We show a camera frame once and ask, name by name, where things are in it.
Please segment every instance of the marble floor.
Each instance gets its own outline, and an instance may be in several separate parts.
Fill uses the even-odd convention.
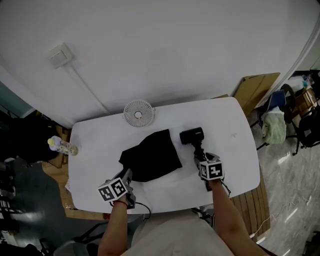
[[[249,124],[255,120],[252,115]],[[256,146],[262,145],[259,125],[252,128],[252,133]],[[287,125],[287,135],[294,134],[293,126]],[[278,256],[287,252],[287,256],[301,256],[307,238],[314,230],[320,230],[320,145],[300,148],[293,156],[296,145],[295,138],[288,138],[283,144],[258,151],[270,214],[277,217],[282,210],[276,220],[271,217],[271,229],[260,245]]]
[[[248,122],[252,124],[255,120],[253,115]],[[256,146],[260,146],[263,143],[260,127],[253,127],[252,133]],[[295,132],[292,125],[288,125],[287,135],[291,134]],[[260,245],[278,256],[287,252],[287,256],[302,255],[312,231],[320,230],[320,145],[300,149],[293,156],[295,149],[296,139],[290,138],[281,145],[265,146],[258,151],[270,214],[276,217],[282,210],[276,220],[271,219],[271,229]],[[39,239],[47,238],[56,248],[98,222],[65,217],[58,185],[44,174],[41,164],[26,168],[18,160],[14,172],[17,192],[14,205],[22,213],[13,215],[19,221],[20,231],[11,239],[12,244],[31,243],[40,248]]]

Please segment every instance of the white wall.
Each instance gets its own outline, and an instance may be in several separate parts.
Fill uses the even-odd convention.
[[[111,113],[134,99],[157,106],[231,95],[244,76],[281,79],[319,11],[316,0],[3,0],[0,79],[13,75],[15,85],[2,82],[66,126],[102,112],[48,63],[61,42]]]
[[[299,67],[296,69],[297,71],[306,71],[310,70],[311,67],[317,62],[320,58],[320,36],[314,42],[314,45],[305,56]]]

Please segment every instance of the white table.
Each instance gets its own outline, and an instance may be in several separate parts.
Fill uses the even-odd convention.
[[[149,182],[131,183],[136,201],[153,213],[170,212],[212,203],[212,194],[198,177],[194,148],[182,145],[179,133],[202,127],[205,152],[220,156],[225,171],[224,182],[230,197],[256,188],[260,182],[255,141],[247,119],[232,97],[201,100],[155,108],[155,119],[147,127],[135,128],[126,123],[122,114],[109,115],[76,123],[70,142],[79,148],[69,157],[69,182],[76,208],[91,212],[110,213],[97,187],[122,170],[121,153],[138,145],[146,136],[170,130],[182,168]],[[144,214],[142,205],[128,210]]]

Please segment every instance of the black cloth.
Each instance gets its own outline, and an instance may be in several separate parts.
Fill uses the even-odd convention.
[[[154,132],[123,151],[119,162],[132,170],[136,182],[152,181],[182,167],[168,129]]]

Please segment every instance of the plastic bottle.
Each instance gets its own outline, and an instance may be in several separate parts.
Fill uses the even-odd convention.
[[[75,145],[71,145],[69,142],[64,141],[58,136],[52,136],[48,139],[49,147],[52,151],[58,151],[65,155],[75,156],[78,154],[78,148]]]

